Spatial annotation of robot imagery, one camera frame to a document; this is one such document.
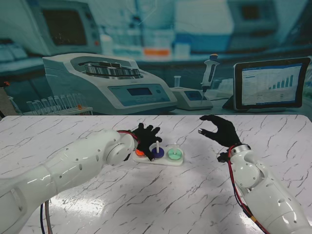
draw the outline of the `marble surface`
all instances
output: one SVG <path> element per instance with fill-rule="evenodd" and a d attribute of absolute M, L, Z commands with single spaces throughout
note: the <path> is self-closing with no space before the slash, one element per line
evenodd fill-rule
<path fill-rule="evenodd" d="M 305 116 L 223 116 L 232 121 L 312 221 L 312 123 Z M 54 234 L 260 234 L 236 203 L 223 147 L 197 133 L 199 116 L 22 116 L 0 121 L 0 178 L 23 173 L 71 142 L 103 129 L 161 127 L 185 152 L 180 167 L 126 161 L 51 199 Z M 21 233 L 40 234 L 39 209 Z"/>

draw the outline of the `tablet screen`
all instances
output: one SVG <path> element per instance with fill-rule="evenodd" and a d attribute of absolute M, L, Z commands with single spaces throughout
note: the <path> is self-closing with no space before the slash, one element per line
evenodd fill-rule
<path fill-rule="evenodd" d="M 302 63 L 242 69 L 242 105 L 296 102 Z"/>

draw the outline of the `green disc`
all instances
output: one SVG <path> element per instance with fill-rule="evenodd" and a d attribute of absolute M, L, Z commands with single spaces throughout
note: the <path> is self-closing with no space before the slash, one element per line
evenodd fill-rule
<path fill-rule="evenodd" d="M 171 160 L 179 160 L 182 157 L 182 152 L 180 150 L 176 150 L 176 154 L 174 155 L 174 149 L 170 149 L 168 151 L 168 157 Z"/>

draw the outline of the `laboratory backdrop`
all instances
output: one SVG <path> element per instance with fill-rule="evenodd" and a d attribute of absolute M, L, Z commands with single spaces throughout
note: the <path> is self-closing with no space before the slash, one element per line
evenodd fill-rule
<path fill-rule="evenodd" d="M 0 114 L 312 120 L 312 0 L 0 1 Z"/>

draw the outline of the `digital display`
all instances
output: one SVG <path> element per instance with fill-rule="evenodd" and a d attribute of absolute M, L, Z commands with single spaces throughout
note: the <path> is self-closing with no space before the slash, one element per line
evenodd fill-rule
<path fill-rule="evenodd" d="M 203 97 L 199 91 L 184 91 L 184 93 L 190 101 L 200 101 Z"/>
<path fill-rule="evenodd" d="M 152 92 L 149 88 L 135 88 L 135 89 L 127 89 L 127 90 L 132 96 L 152 95 Z"/>
<path fill-rule="evenodd" d="M 43 10 L 55 45 L 86 45 L 86 35 L 79 13 L 74 10 Z"/>
<path fill-rule="evenodd" d="M 241 13 L 244 20 L 258 20 L 260 18 L 260 11 L 257 5 L 242 6 Z"/>
<path fill-rule="evenodd" d="M 294 103 L 302 63 L 242 70 L 242 105 Z"/>

